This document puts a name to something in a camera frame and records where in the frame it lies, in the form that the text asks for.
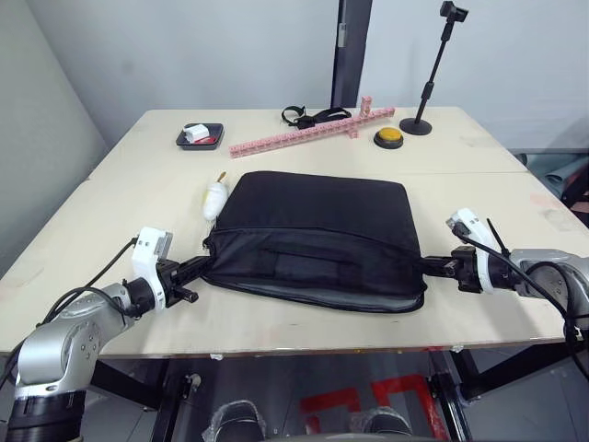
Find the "table leg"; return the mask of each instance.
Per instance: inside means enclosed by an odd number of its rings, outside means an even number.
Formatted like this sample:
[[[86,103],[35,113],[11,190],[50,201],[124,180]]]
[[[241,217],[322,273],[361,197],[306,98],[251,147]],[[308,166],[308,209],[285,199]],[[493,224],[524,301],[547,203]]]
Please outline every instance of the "table leg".
[[[566,343],[532,345],[500,364],[479,372],[469,350],[450,353],[461,379],[460,393],[467,401],[570,357]]]

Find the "floor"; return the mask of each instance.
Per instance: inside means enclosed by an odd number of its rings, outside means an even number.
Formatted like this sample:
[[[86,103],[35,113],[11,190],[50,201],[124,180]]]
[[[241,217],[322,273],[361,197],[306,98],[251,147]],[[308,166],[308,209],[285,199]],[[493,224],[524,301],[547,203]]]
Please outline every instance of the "floor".
[[[501,362],[521,349],[500,348],[474,352],[479,370]],[[120,370],[141,377],[145,361],[116,361]],[[239,399],[253,401],[266,423],[268,437],[300,435],[315,415],[323,432],[344,431],[346,406],[304,413],[303,404],[325,393],[355,391],[362,411],[376,407],[371,383],[383,379],[431,373],[426,353],[303,355],[228,358],[214,362],[213,408]],[[202,360],[180,361],[182,371],[201,371]],[[202,413],[194,397],[183,402],[174,440],[192,441],[202,430]],[[11,389],[0,393],[0,419],[7,419]],[[572,362],[563,362],[509,387],[466,404],[465,413],[475,440],[589,440],[589,385]],[[391,405],[405,416],[414,434],[431,436],[426,416],[414,391],[390,395]],[[149,440],[156,418],[130,402],[93,392],[87,396],[83,421],[86,442]],[[3,439],[0,422],[0,440]]]

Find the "black cable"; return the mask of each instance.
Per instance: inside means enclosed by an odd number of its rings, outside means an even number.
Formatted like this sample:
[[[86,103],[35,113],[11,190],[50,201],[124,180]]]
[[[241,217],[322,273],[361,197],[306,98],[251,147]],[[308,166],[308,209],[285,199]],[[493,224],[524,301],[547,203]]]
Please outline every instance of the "black cable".
[[[119,250],[119,252],[109,261],[109,263],[107,263],[107,265],[105,265],[104,268],[96,274],[96,276],[94,276],[90,281],[88,281],[88,283],[85,286],[69,290],[68,292],[61,295],[59,297],[59,299],[57,299],[57,301],[55,301],[53,303],[52,307],[47,312],[47,315],[45,316],[43,321],[41,323],[37,324],[37,327],[47,324],[47,323],[51,322],[52,320],[54,320],[57,317],[57,315],[59,315],[67,306],[69,306],[72,302],[74,302],[84,292],[92,292],[92,293],[95,293],[96,295],[104,298],[109,303],[109,305],[111,307],[113,307],[115,310],[117,310],[122,315],[125,315],[126,314],[125,311],[121,308],[121,306],[119,306],[119,304],[116,303],[116,301],[114,299],[109,297],[102,290],[92,287],[92,285],[98,279],[100,279],[108,270],[110,270],[110,268],[122,256],[122,254],[125,251],[127,251],[131,246],[135,245],[136,243],[137,243],[137,238],[131,238],[129,240],[129,242],[127,242]],[[12,349],[12,351],[8,355],[4,372],[3,372],[2,376],[0,377],[0,389],[4,386],[4,384],[6,383],[6,381],[8,379],[14,378],[12,376],[12,371],[14,370],[14,368],[17,364],[18,353],[20,352],[20,348],[22,347],[22,344],[24,342],[25,342],[25,340],[22,340],[17,346],[15,346],[15,348]]]
[[[505,247],[505,244],[503,244],[503,241],[502,241],[501,237],[499,236],[499,233],[497,233],[497,230],[495,230],[495,226],[493,225],[493,223],[491,222],[491,220],[489,218],[487,218],[487,224],[489,225],[489,228],[491,229],[491,233],[495,237],[497,244],[499,244],[499,247],[501,249],[501,255],[503,255],[505,258],[509,258],[509,249],[507,249]]]
[[[575,319],[584,318],[587,315],[577,315],[577,316],[572,315],[572,303],[571,303],[571,296],[570,296],[571,286],[569,285],[569,281],[567,280],[566,274],[564,274],[564,271],[560,268],[560,266],[558,264],[556,264],[554,262],[549,262],[549,261],[536,262],[534,265],[532,265],[525,272],[528,274],[531,274],[531,273],[535,272],[537,269],[541,269],[542,267],[550,267],[550,268],[554,269],[560,275],[560,278],[562,278],[562,281],[564,281],[565,287],[567,289],[567,308],[566,308],[567,309],[567,316],[564,319],[564,327],[563,327],[564,342],[565,342],[565,345],[567,346],[567,349],[569,350],[569,354],[571,355],[572,362],[574,362],[574,364],[577,366],[577,368],[579,369],[581,374],[584,376],[585,379],[587,379],[587,382],[589,382],[589,372],[587,372],[583,363],[581,362],[581,359],[579,359],[579,356],[577,355],[577,349],[575,347],[575,343],[577,341],[577,333],[576,333],[576,327],[574,326]]]
[[[122,256],[122,254],[125,251],[127,251],[127,249],[129,249],[131,246],[134,246],[135,244],[137,244],[137,237],[131,238],[131,240],[129,240],[129,242],[127,244],[122,246],[122,249],[119,250],[119,253],[114,255],[114,258],[112,258],[112,260],[110,260],[110,262],[104,266],[104,269],[102,269],[100,272],[98,272],[95,277],[93,277],[90,281],[88,281],[88,283],[85,285],[85,287],[90,287],[90,286],[94,285],[96,283],[96,281],[104,275],[104,273],[106,273],[108,270],[110,270],[110,267],[112,267],[114,265],[114,263],[119,260],[119,258]]]

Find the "yellow button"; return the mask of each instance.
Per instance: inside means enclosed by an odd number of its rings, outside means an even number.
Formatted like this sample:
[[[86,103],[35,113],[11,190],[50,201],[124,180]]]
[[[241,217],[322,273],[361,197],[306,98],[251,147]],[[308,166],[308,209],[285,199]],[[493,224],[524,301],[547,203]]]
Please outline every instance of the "yellow button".
[[[385,141],[398,141],[401,139],[401,132],[394,127],[383,127],[378,131],[378,136]]]

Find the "black metal frame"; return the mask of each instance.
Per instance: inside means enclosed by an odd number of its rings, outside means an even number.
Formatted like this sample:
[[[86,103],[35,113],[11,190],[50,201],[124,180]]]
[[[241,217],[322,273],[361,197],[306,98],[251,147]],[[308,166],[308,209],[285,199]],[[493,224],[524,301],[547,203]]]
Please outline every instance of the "black metal frame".
[[[575,350],[581,352],[583,346],[578,345]],[[571,356],[566,343],[532,345],[500,364],[479,372],[469,350],[451,352],[451,355],[461,379],[458,386],[460,393],[467,401],[477,399],[484,393],[525,378]]]
[[[138,403],[145,411],[157,411],[151,440],[169,442],[172,440],[180,401],[188,398],[191,389],[191,379],[185,375],[170,375],[169,365],[169,359],[161,360],[157,370],[147,376],[146,382],[140,382],[97,361],[90,381],[91,388]]]
[[[429,379],[432,395],[439,401],[450,440],[472,440],[467,417],[462,410],[456,384],[449,373],[438,373]]]

